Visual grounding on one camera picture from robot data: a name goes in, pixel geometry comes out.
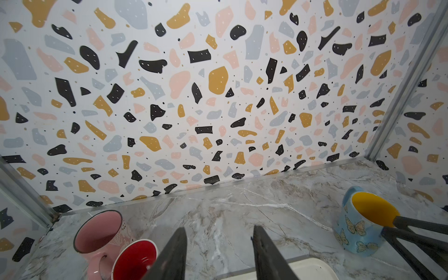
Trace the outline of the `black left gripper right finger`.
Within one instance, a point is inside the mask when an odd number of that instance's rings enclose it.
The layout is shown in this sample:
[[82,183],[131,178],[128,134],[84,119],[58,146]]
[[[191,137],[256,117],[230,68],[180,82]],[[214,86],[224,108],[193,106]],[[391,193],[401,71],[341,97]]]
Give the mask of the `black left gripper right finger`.
[[252,243],[258,280],[299,280],[262,226],[254,226]]

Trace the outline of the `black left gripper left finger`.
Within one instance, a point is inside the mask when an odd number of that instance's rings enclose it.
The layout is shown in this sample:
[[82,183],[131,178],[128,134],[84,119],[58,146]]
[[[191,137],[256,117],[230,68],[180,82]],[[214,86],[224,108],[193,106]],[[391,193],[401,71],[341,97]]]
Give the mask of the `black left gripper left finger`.
[[157,257],[143,280],[184,280],[186,273],[187,235],[179,227]]

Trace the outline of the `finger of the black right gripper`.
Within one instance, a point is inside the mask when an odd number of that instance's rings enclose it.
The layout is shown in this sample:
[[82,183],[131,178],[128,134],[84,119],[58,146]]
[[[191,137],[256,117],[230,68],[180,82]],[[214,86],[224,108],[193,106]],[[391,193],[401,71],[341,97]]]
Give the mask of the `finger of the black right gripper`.
[[448,243],[411,231],[384,227],[381,236],[394,248],[406,261],[413,271],[422,280],[439,280],[429,262],[424,262],[429,257],[437,268],[448,271]]
[[414,236],[415,233],[410,230],[410,227],[441,233],[443,235],[448,234],[447,225],[437,224],[433,222],[426,222],[423,220],[406,218],[406,217],[395,217],[393,225],[394,225],[393,234],[396,236]]

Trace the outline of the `white mug red inside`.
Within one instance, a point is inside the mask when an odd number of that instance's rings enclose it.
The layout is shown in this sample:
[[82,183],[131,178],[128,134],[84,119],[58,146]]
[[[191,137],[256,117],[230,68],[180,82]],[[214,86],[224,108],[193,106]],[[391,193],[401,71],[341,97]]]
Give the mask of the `white mug red inside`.
[[128,245],[116,259],[112,280],[141,280],[154,265],[159,251],[149,239],[140,239]]

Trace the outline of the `blue glazed mug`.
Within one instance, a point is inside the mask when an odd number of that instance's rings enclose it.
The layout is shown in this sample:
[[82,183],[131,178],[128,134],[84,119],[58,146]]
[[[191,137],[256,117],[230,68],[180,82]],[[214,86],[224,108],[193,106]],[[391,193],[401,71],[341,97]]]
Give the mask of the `blue glazed mug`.
[[375,254],[385,243],[381,232],[393,227],[399,211],[387,200],[352,186],[345,193],[342,210],[333,227],[334,237],[343,249],[360,257]]

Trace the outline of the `pink mug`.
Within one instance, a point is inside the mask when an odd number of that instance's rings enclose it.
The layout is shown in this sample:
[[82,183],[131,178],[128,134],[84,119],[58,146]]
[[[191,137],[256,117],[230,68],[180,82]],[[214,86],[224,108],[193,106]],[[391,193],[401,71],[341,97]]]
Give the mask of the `pink mug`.
[[135,240],[120,212],[103,211],[78,230],[73,248],[88,262],[89,280],[110,280],[120,253]]

